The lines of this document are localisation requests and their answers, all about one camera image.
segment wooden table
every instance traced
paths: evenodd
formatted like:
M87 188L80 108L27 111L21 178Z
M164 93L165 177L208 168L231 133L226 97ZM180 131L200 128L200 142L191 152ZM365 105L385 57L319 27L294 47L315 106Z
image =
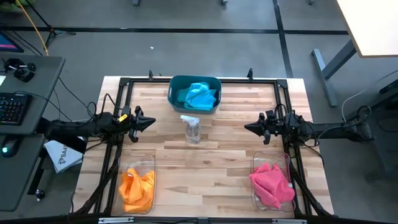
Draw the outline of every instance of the wooden table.
M356 52L361 58L398 56L398 1L336 0L351 37L350 41L325 65L319 49L313 49L317 73L331 107L337 106L328 80Z
M116 98L119 79L104 78L99 108L105 93ZM288 84L293 109L311 121L303 80L288 79ZM141 106L145 116L155 117L157 121L138 134L138 143L133 144L126 136L121 156L122 162L141 154L152 154L156 158L155 205L147 216L293 217L293 212L260 211L251 200L248 175L253 154L256 151L283 152L283 147L280 136L271 137L271 143L265 146L261 138L243 126L256 121L260 112L275 108L274 87L267 84L223 84L221 104L216 112L197 115L203 126L199 144L186 142L186 124L180 120L180 113L169 105L167 90L167 83L134 84L131 106ZM105 110L113 111L109 100ZM83 205L99 182L105 147L100 145L85 154L73 199L76 209ZM324 208L333 213L321 159L304 147L301 153L308 188ZM301 191L297 193L301 202ZM108 188L104 191L101 210L107 195ZM116 203L113 215L122 212L121 205Z

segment clear plastic bottle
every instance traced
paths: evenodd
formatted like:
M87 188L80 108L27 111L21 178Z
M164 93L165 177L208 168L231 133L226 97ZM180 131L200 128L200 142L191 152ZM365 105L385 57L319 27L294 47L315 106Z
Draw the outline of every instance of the clear plastic bottle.
M181 119L188 123L185 129L185 137L189 143L198 144L201 138L201 126L199 118L181 115Z

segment orange cloth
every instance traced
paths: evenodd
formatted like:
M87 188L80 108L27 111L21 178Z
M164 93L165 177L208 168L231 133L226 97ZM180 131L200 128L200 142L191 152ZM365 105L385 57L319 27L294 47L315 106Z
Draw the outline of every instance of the orange cloth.
M124 201L125 212L142 213L149 211L154 200L155 171L140 177L133 168L122 174L119 194Z

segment clear plastic bin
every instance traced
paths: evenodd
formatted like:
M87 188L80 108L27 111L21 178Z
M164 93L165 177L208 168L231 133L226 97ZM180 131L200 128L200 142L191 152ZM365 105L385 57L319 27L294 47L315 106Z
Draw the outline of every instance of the clear plastic bin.
M290 183L290 174L289 174L289 163L290 163L290 157L284 152L270 152L270 151L259 151L254 153L253 155L253 160L251 163L251 173L253 174L254 171L262 166L263 164L269 164L269 166L272 168L274 164L277 164L282 171L283 175L285 176L287 182ZM281 203L280 209L274 208L274 207L268 207L264 205L261 201L260 198L256 195L254 192L254 186L253 183L251 183L251 188L252 188L252 202L253 204L260 210L262 211L281 211L281 212L293 212L295 208L294 201L292 200L291 202L284 202Z
M143 177L150 171L155 171L155 183L154 183L154 198L152 200L152 205L150 209L139 212L139 213L128 213L125 212L123 209L123 199L119 194L119 186L122 184L122 174L127 172L129 168L134 168L137 173ZM156 162L155 157L151 154L137 154L137 155L130 155L130 154L122 154L119 159L119 173L118 173L118 181L117 181L117 188L115 190L115 200L113 203L113 211L112 215L119 215L119 216L129 216L134 214L147 214L149 213L154 207L154 200L155 200L155 193L156 193L156 180L157 180L157 172L156 172Z

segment computer mouse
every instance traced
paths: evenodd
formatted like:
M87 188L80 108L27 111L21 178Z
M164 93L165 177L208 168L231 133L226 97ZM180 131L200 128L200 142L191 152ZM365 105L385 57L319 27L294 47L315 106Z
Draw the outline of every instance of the computer mouse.
M1 144L1 155L4 157L12 157L17 154L21 137L7 135Z

